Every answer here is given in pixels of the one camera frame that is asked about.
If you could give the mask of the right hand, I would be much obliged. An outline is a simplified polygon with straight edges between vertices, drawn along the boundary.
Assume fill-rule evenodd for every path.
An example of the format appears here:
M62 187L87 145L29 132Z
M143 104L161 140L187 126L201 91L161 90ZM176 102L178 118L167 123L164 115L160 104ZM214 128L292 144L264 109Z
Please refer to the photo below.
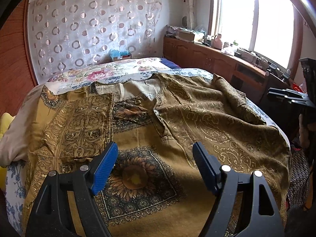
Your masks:
M299 115L299 142L302 148L309 147L308 128L303 125L303 115Z

